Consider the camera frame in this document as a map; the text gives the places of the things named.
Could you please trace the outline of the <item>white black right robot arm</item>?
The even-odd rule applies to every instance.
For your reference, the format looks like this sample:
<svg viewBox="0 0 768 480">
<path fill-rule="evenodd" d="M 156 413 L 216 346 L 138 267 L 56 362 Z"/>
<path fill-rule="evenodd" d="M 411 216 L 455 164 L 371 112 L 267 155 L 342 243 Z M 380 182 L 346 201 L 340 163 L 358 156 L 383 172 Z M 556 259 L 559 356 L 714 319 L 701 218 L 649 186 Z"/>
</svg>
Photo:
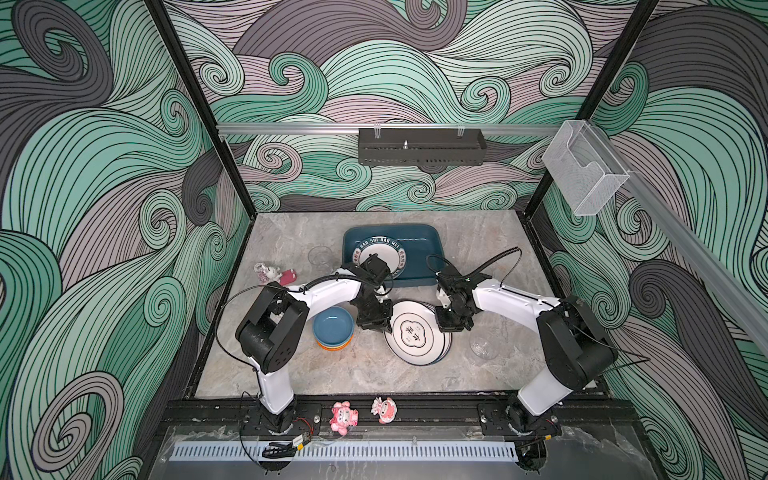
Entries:
<svg viewBox="0 0 768 480">
<path fill-rule="evenodd" d="M 461 275 L 446 268 L 436 278 L 440 305 L 435 315 L 441 331 L 471 331 L 476 315 L 491 313 L 538 335 L 545 367 L 512 401 L 513 410 L 525 417 L 544 415 L 586 387 L 618 358 L 606 330 L 578 297 L 535 295 L 505 286 L 482 272 Z"/>
</svg>

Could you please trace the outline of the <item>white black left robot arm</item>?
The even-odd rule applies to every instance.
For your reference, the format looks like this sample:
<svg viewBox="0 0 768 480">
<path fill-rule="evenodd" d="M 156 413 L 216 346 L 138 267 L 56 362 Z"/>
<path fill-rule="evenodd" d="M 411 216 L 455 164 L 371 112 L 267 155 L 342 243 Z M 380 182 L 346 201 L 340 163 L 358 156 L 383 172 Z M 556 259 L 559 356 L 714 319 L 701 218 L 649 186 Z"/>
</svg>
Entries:
<svg viewBox="0 0 768 480">
<path fill-rule="evenodd" d="M 294 402 L 285 366 L 294 356 L 309 318 L 349 303 L 357 309 L 356 327 L 390 329 L 394 303 L 384 297 L 390 277 L 387 263 L 374 254 L 360 265 L 346 263 L 301 287 L 271 282 L 262 288 L 235 330 L 235 339 L 256 369 L 260 402 L 269 413 L 280 415 Z"/>
</svg>

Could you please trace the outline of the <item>white plate dark green rim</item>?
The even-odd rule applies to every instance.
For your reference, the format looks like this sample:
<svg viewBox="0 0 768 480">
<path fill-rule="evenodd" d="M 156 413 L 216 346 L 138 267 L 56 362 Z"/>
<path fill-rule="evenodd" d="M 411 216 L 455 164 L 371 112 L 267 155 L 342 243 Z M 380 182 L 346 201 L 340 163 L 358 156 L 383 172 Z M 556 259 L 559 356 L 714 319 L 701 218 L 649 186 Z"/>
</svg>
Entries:
<svg viewBox="0 0 768 480">
<path fill-rule="evenodd" d="M 405 270 L 407 261 L 405 248 L 393 238 L 371 236 L 364 239 L 353 249 L 351 261 L 356 265 L 361 265 L 373 255 L 387 264 L 393 279 L 397 279 Z"/>
</svg>

